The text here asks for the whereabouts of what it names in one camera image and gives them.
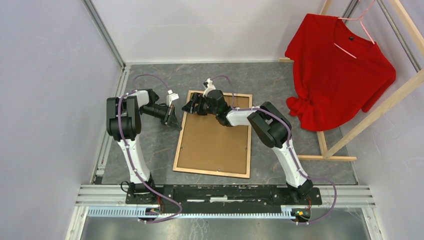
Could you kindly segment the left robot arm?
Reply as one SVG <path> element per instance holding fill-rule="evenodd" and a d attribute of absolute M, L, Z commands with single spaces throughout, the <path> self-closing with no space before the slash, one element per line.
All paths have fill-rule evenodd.
<path fill-rule="evenodd" d="M 177 99 L 179 95 L 168 90 L 165 103 L 159 104 L 159 96 L 152 89 L 136 89 L 106 100 L 106 131 L 122 150 L 130 174 L 127 192 L 133 196 L 138 194 L 145 204 L 156 200 L 157 190 L 139 143 L 141 115 L 154 117 L 162 125 L 180 131 L 182 126 L 173 105 Z"/>

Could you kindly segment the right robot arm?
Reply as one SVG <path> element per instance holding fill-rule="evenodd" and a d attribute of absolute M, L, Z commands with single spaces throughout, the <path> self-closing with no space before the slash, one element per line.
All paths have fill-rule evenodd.
<path fill-rule="evenodd" d="M 207 94 L 194 93 L 182 110 L 199 116 L 214 115 L 225 127 L 252 127 L 260 141 L 277 156 L 285 174 L 289 199 L 302 204 L 309 198 L 313 183 L 296 156 L 292 126 L 271 102 L 251 108 L 233 107 L 226 102 L 221 90 L 211 90 Z"/>

